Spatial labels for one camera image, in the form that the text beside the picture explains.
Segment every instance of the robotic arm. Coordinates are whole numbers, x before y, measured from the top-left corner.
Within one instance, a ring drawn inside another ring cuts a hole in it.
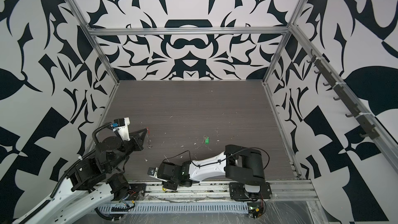
[[[95,149],[79,157],[61,176],[52,193],[13,224],[70,224],[105,202],[125,198],[130,186],[122,173],[113,174],[98,188],[94,186],[115,169],[121,172],[118,166],[126,162],[133,151],[143,149],[148,130],[129,133],[129,124],[129,118],[119,118],[94,130]],[[96,135],[105,128],[113,130],[116,136],[100,143]]]
[[[258,199],[260,186],[266,183],[261,152],[236,145],[227,145],[225,151],[215,157],[189,160],[181,166],[163,161],[157,168],[150,167],[148,175],[162,180],[163,187],[171,190],[177,190],[178,186],[191,187],[206,178],[223,175],[244,184],[247,198],[237,201]]]

